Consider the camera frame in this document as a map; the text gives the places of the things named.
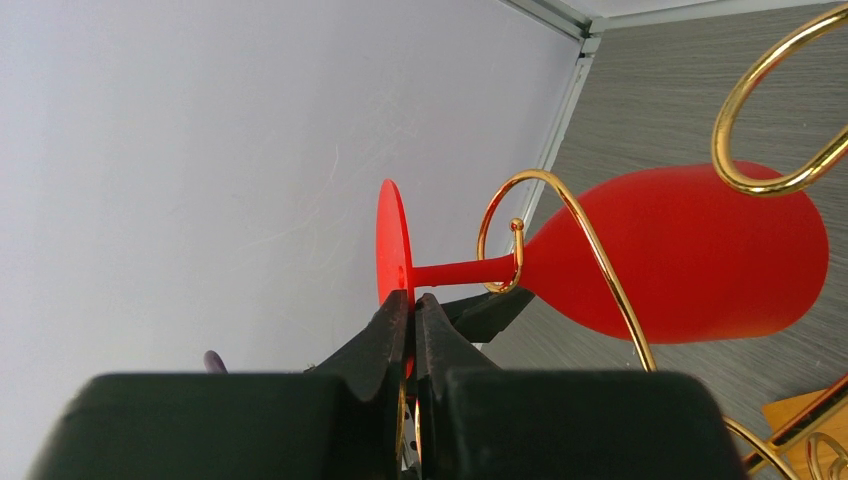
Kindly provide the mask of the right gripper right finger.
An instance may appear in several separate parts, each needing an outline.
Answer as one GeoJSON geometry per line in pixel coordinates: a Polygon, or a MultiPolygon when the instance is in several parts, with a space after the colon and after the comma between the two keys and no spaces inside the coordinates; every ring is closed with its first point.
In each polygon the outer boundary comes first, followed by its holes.
{"type": "Polygon", "coordinates": [[[742,479],[720,409],[679,372],[504,370],[431,294],[415,306],[427,479],[742,479]]]}

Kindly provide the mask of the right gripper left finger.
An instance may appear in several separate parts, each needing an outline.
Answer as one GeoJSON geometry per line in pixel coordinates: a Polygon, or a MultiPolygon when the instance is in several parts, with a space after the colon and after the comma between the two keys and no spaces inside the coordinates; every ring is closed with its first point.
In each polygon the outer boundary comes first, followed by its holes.
{"type": "Polygon", "coordinates": [[[405,291],[305,373],[91,379],[33,479],[396,479],[405,409],[405,291]]]}

